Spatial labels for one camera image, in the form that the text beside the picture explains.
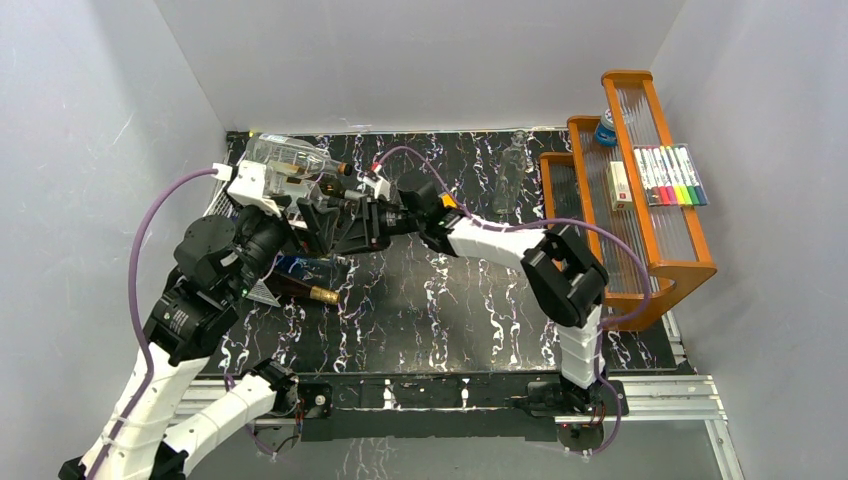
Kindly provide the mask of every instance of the clear plastic bottle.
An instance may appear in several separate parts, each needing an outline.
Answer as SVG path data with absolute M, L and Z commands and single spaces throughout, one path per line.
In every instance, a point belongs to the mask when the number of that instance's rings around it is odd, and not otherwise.
M 283 195 L 292 197 L 292 203 L 289 205 L 289 209 L 292 211 L 297 209 L 295 202 L 298 198 L 315 200 L 319 203 L 326 199 L 316 182 L 292 178 L 272 169 L 265 172 L 265 195 L 269 198 Z
M 518 130 L 512 135 L 512 145 L 501 152 L 498 181 L 492 199 L 492 209 L 499 215 L 515 211 L 524 171 L 527 168 L 527 132 Z
M 247 142 L 246 151 L 246 160 L 264 163 L 291 178 L 309 179 L 320 174 L 353 173 L 350 164 L 333 160 L 327 150 L 283 135 L 254 135 Z

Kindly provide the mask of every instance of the wooden shelf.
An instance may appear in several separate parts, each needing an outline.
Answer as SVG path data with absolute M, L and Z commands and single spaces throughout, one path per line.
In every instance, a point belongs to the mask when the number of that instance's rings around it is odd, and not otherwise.
M 601 83 L 612 110 L 618 145 L 604 147 L 595 141 L 600 117 L 572 117 L 568 129 L 573 155 L 542 154 L 542 178 L 544 181 L 552 164 L 573 165 L 584 219 L 624 240 L 648 266 L 653 289 L 649 307 L 635 320 L 618 327 L 641 331 L 714 275 L 716 267 L 695 209 L 648 207 L 642 190 L 632 146 L 673 143 L 650 72 L 614 70 L 604 74 Z M 610 208 L 606 167 L 613 160 L 624 162 L 633 210 Z M 545 209 L 548 217 L 556 216 L 553 203 L 546 203 Z M 633 262 L 595 233 L 589 233 L 588 240 L 610 274 L 605 304 L 622 312 L 632 311 L 642 299 Z

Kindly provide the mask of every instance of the black metal base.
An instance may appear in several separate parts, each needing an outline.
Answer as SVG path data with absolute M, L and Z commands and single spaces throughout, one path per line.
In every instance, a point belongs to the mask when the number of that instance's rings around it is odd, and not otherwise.
M 556 442 L 562 427 L 555 424 L 554 417 L 575 415 L 573 410 L 524 408 L 532 396 L 550 393 L 551 398 L 557 398 L 561 394 L 560 376 L 550 372 L 307 374 L 300 378 L 298 389 L 307 402 L 308 419 L 302 441 L 384 436 L 508 436 Z M 592 407 L 598 411 L 602 403 L 606 415 L 614 416 L 617 412 L 614 395 L 621 394 L 622 414 L 627 415 L 623 385 L 616 380 L 610 383 L 616 393 L 601 388 Z M 326 399 L 322 406 L 315 404 L 319 394 Z M 585 423 L 591 418 L 585 415 Z

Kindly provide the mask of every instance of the blue can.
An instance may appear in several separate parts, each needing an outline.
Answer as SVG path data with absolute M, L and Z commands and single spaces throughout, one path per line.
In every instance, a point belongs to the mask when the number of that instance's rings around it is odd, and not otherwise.
M 612 121 L 612 110 L 607 109 L 601 115 L 598 128 L 595 129 L 595 140 L 605 147 L 614 147 L 618 140 L 615 138 L 615 124 Z

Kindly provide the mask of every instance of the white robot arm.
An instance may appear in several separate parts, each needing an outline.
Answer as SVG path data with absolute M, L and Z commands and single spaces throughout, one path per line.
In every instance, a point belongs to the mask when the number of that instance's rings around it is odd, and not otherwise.
M 482 228 L 461 211 L 445 206 L 430 182 L 401 177 L 402 205 L 397 205 L 386 199 L 387 182 L 377 177 L 371 180 L 379 188 L 375 187 L 373 196 L 356 197 L 358 211 L 335 239 L 332 229 L 338 211 L 306 198 L 296 202 L 305 225 L 287 221 L 281 212 L 292 198 L 266 195 L 260 177 L 268 174 L 266 165 L 242 161 L 235 169 L 217 167 L 230 179 L 230 198 L 242 206 L 237 223 L 212 215 L 188 228 L 174 253 L 177 268 L 144 327 L 153 358 L 152 382 L 131 414 L 120 418 L 146 373 L 140 352 L 100 438 L 83 456 L 62 466 L 60 479 L 185 478 L 246 423 L 272 411 L 293 409 L 297 376 L 266 360 L 211 406 L 169 427 L 189 384 L 237 321 L 236 305 L 268 271 L 278 252 L 367 253 L 387 248 L 392 236 L 418 233 L 436 252 L 521 270 L 542 310 L 557 324 L 562 346 L 560 381 L 563 390 L 571 389 L 572 405 L 564 400 L 563 408 L 575 407 L 575 398 L 588 404 L 591 391 L 599 388 L 604 361 L 597 342 L 608 277 L 572 228 L 516 232 Z M 555 262 L 562 262 L 563 268 Z

